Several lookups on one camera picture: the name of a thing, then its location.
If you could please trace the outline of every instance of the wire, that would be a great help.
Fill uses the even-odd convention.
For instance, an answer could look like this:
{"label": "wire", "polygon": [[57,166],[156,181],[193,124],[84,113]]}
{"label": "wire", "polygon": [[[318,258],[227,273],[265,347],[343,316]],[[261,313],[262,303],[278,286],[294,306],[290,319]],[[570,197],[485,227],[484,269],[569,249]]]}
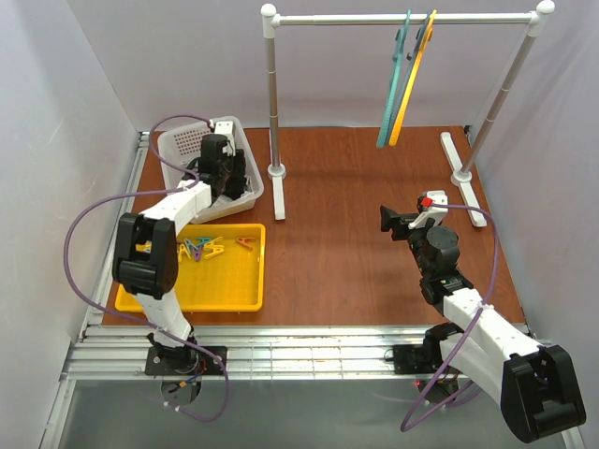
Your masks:
{"label": "wire", "polygon": [[[497,281],[497,267],[498,267],[498,261],[499,261],[499,235],[497,234],[497,226],[495,224],[495,221],[493,220],[493,217],[486,210],[482,210],[480,208],[475,208],[472,206],[463,206],[461,204],[432,203],[431,206],[437,207],[437,208],[445,208],[445,209],[474,210],[476,212],[482,213],[486,218],[489,219],[489,221],[492,225],[492,228],[493,228],[493,265],[492,265],[492,269],[491,269],[491,273],[490,273],[489,289],[487,290],[487,293],[483,297],[483,300],[481,301],[481,305],[487,304],[489,302],[491,295],[493,294],[493,290],[495,289],[495,283]],[[427,385],[422,389],[422,391],[420,392],[420,395],[412,404],[412,407],[410,407],[410,410],[405,415],[405,417],[403,418],[402,424],[400,425],[400,429],[402,432],[407,432],[408,430],[416,427],[418,424],[420,424],[422,421],[427,419],[429,416],[431,416],[437,410],[439,410],[440,408],[442,408],[443,406],[445,406],[446,404],[451,402],[453,399],[457,398],[459,395],[463,394],[464,391],[466,391],[468,388],[470,388],[474,384],[472,381],[468,381],[464,385],[464,387],[460,388],[458,391],[456,391],[454,394],[452,394],[449,398],[442,400],[441,402],[436,404],[432,409],[426,411],[424,414],[419,416],[414,421],[414,423],[409,424],[410,419],[412,418],[412,415],[414,414],[414,412],[416,411],[416,409],[418,408],[420,403],[425,400],[425,397],[429,394],[431,389],[434,387],[436,382],[439,380],[439,377],[441,377],[441,375],[444,373],[446,368],[449,366],[449,363],[451,362],[451,360],[453,360],[453,358],[456,356],[456,354],[461,349],[463,344],[466,342],[466,339],[468,339],[468,337],[472,333],[472,330],[475,328],[476,323],[478,322],[478,319],[480,318],[480,315],[482,314],[483,310],[484,309],[482,307],[478,308],[478,310],[475,313],[475,316],[473,317],[470,324],[464,330],[464,333],[462,334],[462,336],[460,337],[460,339],[458,340],[458,342],[456,343],[454,348],[451,350],[449,355],[447,355],[446,359],[443,361],[443,363],[437,369],[437,371],[435,371],[435,373],[432,375],[432,377],[429,380],[429,382],[427,383]],[[476,392],[476,393],[472,394],[471,397],[463,399],[462,401],[459,401],[459,403],[454,403],[453,406],[455,407],[457,405],[464,404],[464,403],[472,400],[478,394],[479,394],[479,392]]]}
{"label": "wire", "polygon": [[447,377],[449,376],[449,367],[447,367],[446,372],[443,375],[443,378],[439,379],[437,381],[437,383],[439,383],[439,384],[445,384],[445,383],[453,382],[456,379],[458,379],[459,375],[460,375],[460,370],[456,369],[456,372],[454,372],[453,377],[451,379],[447,379]]}
{"label": "wire", "polygon": [[[176,170],[179,170],[183,173],[192,175],[194,177],[195,181],[192,184],[187,186],[187,188],[192,188],[199,183],[198,174],[196,174],[192,170],[180,168],[180,167],[175,166],[174,164],[171,164],[169,161],[167,161],[165,158],[163,158],[158,153],[158,151],[156,150],[156,148],[153,144],[153,134],[156,131],[156,128],[168,120],[177,119],[177,118],[189,118],[189,119],[199,120],[201,122],[205,122],[209,127],[212,127],[211,122],[209,120],[204,119],[202,117],[198,117],[196,115],[187,115],[187,114],[172,115],[170,117],[167,117],[166,119],[161,120],[160,122],[158,122],[157,124],[155,124],[152,127],[152,129],[150,130],[150,145],[149,146],[150,146],[150,150],[154,153],[154,155],[158,158],[158,160],[162,164],[165,164],[166,166],[174,168]],[[209,417],[200,416],[199,414],[188,412],[185,409],[177,406],[176,404],[171,404],[169,402],[165,402],[166,406],[172,407],[177,412],[187,414],[188,416],[191,416],[194,419],[196,419],[202,423],[211,423],[213,421],[216,421],[218,418],[220,418],[221,415],[225,412],[226,406],[228,405],[228,400],[230,397],[230,384],[229,384],[229,379],[228,379],[228,372],[226,371],[226,366],[222,362],[220,357],[213,354],[211,351],[207,350],[206,348],[199,346],[198,344],[195,344],[191,341],[180,339],[176,335],[171,334],[167,330],[160,328],[159,326],[155,325],[154,323],[149,322],[148,320],[145,320],[143,318],[138,318],[137,316],[129,315],[128,313],[123,313],[121,311],[114,311],[114,310],[108,309],[108,308],[101,306],[100,304],[94,302],[93,299],[87,297],[87,295],[85,295],[77,286],[77,283],[75,282],[75,279],[73,278],[73,273],[71,272],[70,260],[69,260],[69,247],[70,247],[71,239],[73,237],[73,233],[75,232],[75,228],[80,223],[80,221],[85,217],[85,215],[87,215],[92,210],[102,206],[103,204],[109,203],[111,201],[116,201],[119,199],[138,197],[138,196],[174,194],[177,192],[181,192],[182,190],[183,190],[183,188],[181,188],[181,189],[166,189],[166,190],[152,190],[152,191],[146,191],[146,192],[135,192],[135,193],[131,193],[131,194],[119,194],[119,195],[108,196],[106,198],[100,199],[100,200],[96,201],[95,203],[93,203],[92,205],[88,206],[75,218],[75,220],[73,220],[73,223],[66,231],[65,246],[63,248],[63,266],[65,268],[65,275],[66,275],[66,280],[68,281],[68,284],[71,286],[71,288],[73,289],[75,294],[89,306],[92,306],[104,313],[108,313],[108,314],[114,315],[114,316],[119,316],[121,318],[132,321],[134,323],[138,323],[141,325],[146,325],[148,327],[151,327],[152,329],[156,330],[157,332],[160,332],[160,333],[164,334],[165,336],[169,337],[171,340],[177,341],[178,343],[184,344],[185,346],[189,346],[190,348],[195,349],[196,351],[199,351],[199,352],[207,355],[208,357],[211,357],[212,359],[214,359],[216,361],[219,368],[223,372],[223,376],[225,377],[225,397],[223,399],[223,403],[222,403],[220,409],[213,416],[209,416]]]}
{"label": "wire", "polygon": [[460,399],[460,400],[455,400],[455,401],[451,402],[450,404],[447,404],[446,407],[459,407],[460,405],[467,404],[472,399],[474,399],[478,395],[480,395],[482,392],[483,392],[483,389],[480,386],[477,386],[476,390],[474,391],[474,393],[472,395],[470,395],[467,398],[463,398],[463,399]]}

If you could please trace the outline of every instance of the wooden surface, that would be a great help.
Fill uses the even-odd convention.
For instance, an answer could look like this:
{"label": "wooden surface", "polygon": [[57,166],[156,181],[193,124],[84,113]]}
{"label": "wooden surface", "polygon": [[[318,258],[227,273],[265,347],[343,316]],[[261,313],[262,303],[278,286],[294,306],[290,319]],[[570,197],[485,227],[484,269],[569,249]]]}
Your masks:
{"label": "wooden surface", "polygon": [[[266,226],[264,306],[259,312],[187,314],[194,325],[380,326],[428,325],[443,318],[423,299],[416,263],[404,241],[380,232],[379,207],[416,211],[425,190],[447,192],[461,203],[439,134],[450,131],[459,150],[468,142],[459,127],[405,128],[395,148],[378,150],[373,128],[304,128],[281,131],[286,220],[275,222],[266,129],[246,130],[265,192],[252,210],[215,223]],[[156,158],[149,153],[139,190],[164,188]],[[474,189],[487,209],[477,175]],[[160,199],[136,199],[134,211]],[[484,295],[492,258],[490,227],[472,227],[465,211],[451,211],[444,225],[460,236],[460,268]],[[114,307],[116,286],[110,292]],[[503,255],[495,294],[497,311],[523,323]],[[105,325],[131,323],[105,314]]]}

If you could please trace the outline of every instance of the clothespin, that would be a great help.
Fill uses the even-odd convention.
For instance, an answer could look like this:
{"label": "clothespin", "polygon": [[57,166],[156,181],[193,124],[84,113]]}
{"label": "clothespin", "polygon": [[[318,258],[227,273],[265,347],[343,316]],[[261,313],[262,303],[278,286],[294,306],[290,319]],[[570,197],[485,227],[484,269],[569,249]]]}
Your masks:
{"label": "clothespin", "polygon": [[179,245],[179,254],[177,257],[179,259],[180,264],[183,261],[183,253],[185,253],[187,255],[187,258],[191,260],[191,255],[189,255],[189,252],[187,251],[187,247],[184,245],[184,243]]}
{"label": "clothespin", "polygon": [[250,246],[248,243],[257,240],[254,237],[237,237],[235,241],[237,241],[241,246],[247,248],[248,250],[253,251],[254,247]]}
{"label": "clothespin", "polygon": [[151,243],[144,243],[142,245],[135,245],[135,249],[136,251],[141,251],[143,253],[149,253],[152,250],[152,244]]}
{"label": "clothespin", "polygon": [[195,251],[197,251],[199,249],[199,246],[194,245],[190,239],[185,239],[184,241],[185,246],[187,247],[187,252],[194,253]]}
{"label": "clothespin", "polygon": [[205,259],[212,259],[213,257],[216,257],[217,255],[225,252],[225,246],[216,244],[217,241],[221,241],[222,239],[223,239],[222,237],[218,237],[216,239],[209,241],[208,243],[204,243],[203,248],[205,250],[211,251],[210,253],[204,255]]}
{"label": "clothespin", "polygon": [[196,237],[197,246],[202,246],[212,240],[210,237]]}

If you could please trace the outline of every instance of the teal hanger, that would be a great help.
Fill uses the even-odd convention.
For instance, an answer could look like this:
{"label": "teal hanger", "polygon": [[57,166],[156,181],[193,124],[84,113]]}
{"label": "teal hanger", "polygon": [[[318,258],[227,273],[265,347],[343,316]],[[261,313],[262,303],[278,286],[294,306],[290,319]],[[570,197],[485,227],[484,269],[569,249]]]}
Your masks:
{"label": "teal hanger", "polygon": [[405,89],[408,86],[408,80],[410,79],[410,74],[414,69],[414,62],[416,61],[416,55],[420,50],[420,46],[422,45],[422,39],[424,37],[424,31],[427,29],[427,25],[429,24],[429,20],[431,19],[432,10],[429,9],[427,12],[427,17],[424,20],[424,24],[418,28],[418,33],[416,34],[416,45],[414,46],[414,50],[412,54],[408,53],[406,56],[407,60],[410,61],[410,65],[405,72],[405,76],[403,77],[402,89],[400,90],[400,94],[395,98],[395,102],[393,103],[393,108],[391,112],[391,126],[387,127],[387,132],[385,134],[385,144],[389,143],[389,139],[391,138],[391,131],[393,131],[393,124],[397,120],[397,114],[400,112],[400,105],[402,104],[403,95],[405,94]]}
{"label": "teal hanger", "polygon": [[391,112],[393,110],[393,102],[395,100],[395,93],[397,91],[397,84],[400,80],[400,74],[402,72],[402,60],[403,60],[403,44],[405,43],[405,37],[408,35],[408,28],[410,27],[410,15],[412,11],[408,9],[405,18],[405,26],[400,28],[395,35],[395,51],[393,53],[393,73],[391,74],[391,80],[389,82],[389,95],[387,97],[387,103],[385,104],[385,113],[383,114],[383,122],[381,123],[381,129],[378,133],[378,139],[376,140],[376,146],[383,148],[389,141],[391,127],[393,122],[391,121]]}

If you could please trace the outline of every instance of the white rod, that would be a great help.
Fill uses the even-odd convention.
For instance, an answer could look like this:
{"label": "white rod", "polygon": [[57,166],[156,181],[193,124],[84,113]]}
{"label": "white rod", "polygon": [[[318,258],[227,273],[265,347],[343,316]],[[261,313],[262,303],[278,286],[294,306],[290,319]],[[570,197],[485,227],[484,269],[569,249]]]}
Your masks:
{"label": "white rod", "polygon": [[[437,14],[435,25],[441,24],[489,24],[530,23],[534,12],[497,14]],[[272,18],[272,26],[279,25],[397,25],[405,23],[405,14],[331,14],[314,16],[281,16]],[[426,14],[412,14],[410,24],[423,25]]]}

